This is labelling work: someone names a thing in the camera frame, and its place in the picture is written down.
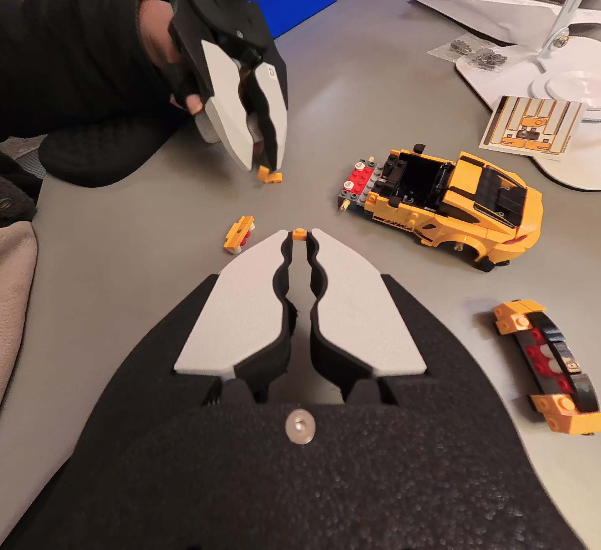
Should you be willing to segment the yellow lego car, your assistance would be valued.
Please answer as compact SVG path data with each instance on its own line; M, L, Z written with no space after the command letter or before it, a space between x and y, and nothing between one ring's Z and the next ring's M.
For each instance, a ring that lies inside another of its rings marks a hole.
M383 162L359 160L340 185L338 208L415 235L422 245L453 245L491 272L536 245L543 196L517 174L461 152L456 161L393 150Z

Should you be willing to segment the beige shirt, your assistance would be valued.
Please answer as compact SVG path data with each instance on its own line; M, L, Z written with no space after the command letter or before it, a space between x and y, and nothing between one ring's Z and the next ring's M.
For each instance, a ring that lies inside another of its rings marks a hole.
M30 222L1 229L1 398L20 350L38 246Z

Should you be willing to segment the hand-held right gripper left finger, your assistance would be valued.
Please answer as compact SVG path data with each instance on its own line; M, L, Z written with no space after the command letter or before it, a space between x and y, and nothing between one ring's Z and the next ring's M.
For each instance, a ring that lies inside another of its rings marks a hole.
M174 364L177 374L241 379L256 402L267 402L270 384L291 357L292 245L292 232L280 230L221 270Z

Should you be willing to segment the person's left hand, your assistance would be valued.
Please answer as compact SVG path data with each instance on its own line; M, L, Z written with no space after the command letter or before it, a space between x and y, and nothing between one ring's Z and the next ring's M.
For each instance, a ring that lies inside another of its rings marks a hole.
M142 0L139 5L139 32L146 54L169 89L169 67L181 66L182 55L169 32L174 17L170 3L162 0Z

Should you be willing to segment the orange white red lego subassembly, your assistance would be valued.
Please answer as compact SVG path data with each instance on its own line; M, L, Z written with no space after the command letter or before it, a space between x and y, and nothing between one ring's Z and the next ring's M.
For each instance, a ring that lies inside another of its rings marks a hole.
M242 251L242 247L246 245L246 240L250 237L254 228L254 217L242 216L232 225L227 233L223 245L224 250L231 254L239 254Z

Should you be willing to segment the white stand with metal poles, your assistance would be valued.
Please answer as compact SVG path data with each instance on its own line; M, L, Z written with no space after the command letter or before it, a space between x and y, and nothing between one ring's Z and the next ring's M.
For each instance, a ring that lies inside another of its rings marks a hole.
M600 41L570 35L582 0L566 0L541 49L502 48L508 57L499 72L456 65L492 108L503 95L578 102L585 113L561 161L529 157L551 180L577 191L600 192Z

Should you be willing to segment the lego sticker sheet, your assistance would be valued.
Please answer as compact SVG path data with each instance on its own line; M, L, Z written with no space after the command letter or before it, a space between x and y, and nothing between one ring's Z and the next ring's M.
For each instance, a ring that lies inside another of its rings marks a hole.
M578 102L503 95L479 147L561 161L585 111Z

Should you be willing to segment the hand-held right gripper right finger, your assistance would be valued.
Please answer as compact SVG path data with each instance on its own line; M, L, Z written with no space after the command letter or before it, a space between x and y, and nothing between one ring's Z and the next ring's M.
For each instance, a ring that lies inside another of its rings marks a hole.
M320 229L306 237L311 266L311 361L346 401L357 381L422 375L426 363L379 270Z

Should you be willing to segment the black orange lego bumper assembly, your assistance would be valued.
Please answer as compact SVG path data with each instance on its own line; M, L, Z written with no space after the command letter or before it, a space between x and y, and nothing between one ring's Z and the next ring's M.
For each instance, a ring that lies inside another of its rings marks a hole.
M600 433L600 403L589 376L569 348L566 337L541 304L518 299L494 306L495 327L511 336L534 380L528 396L533 410L559 434Z

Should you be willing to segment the person's left forearm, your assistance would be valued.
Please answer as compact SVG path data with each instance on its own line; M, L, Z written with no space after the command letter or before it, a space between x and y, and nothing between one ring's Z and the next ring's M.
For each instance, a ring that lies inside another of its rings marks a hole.
M44 135L50 175L99 188L190 119L144 50L141 1L1 0L2 142Z

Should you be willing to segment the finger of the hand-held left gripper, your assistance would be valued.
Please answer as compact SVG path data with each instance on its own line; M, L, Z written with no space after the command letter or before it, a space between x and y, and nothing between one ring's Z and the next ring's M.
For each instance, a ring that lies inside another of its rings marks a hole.
M213 95L204 101L204 112L195 116L195 124L206 143L220 142L229 155L250 172L254 140L239 95L240 63L214 43L203 40L201 47Z
M287 108L276 68L260 64L244 80L247 125L253 143L263 141L271 171L281 168L287 137Z

